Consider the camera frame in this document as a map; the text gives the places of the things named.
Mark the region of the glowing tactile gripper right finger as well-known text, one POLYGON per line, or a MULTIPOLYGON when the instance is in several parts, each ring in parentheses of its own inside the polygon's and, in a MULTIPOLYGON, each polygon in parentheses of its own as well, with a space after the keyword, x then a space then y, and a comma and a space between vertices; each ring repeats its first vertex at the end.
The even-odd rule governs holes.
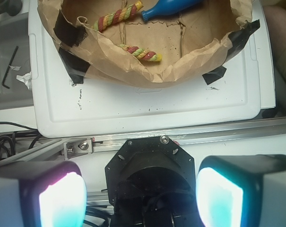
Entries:
POLYGON ((206 227, 286 227, 286 155, 208 156, 196 199, 206 227))

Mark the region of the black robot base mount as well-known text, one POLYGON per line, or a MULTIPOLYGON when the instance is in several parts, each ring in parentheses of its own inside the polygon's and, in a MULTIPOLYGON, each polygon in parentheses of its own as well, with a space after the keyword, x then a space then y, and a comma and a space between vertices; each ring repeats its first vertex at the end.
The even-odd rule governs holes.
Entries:
POLYGON ((104 170, 110 226, 202 226, 195 160, 169 137, 127 140, 104 170))

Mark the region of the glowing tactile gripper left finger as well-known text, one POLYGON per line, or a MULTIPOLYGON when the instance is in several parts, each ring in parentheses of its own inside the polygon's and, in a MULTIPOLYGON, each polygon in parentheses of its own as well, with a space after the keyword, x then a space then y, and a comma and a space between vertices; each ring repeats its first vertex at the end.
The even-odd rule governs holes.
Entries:
POLYGON ((0 161, 0 227, 81 227, 87 187, 72 161, 0 161))

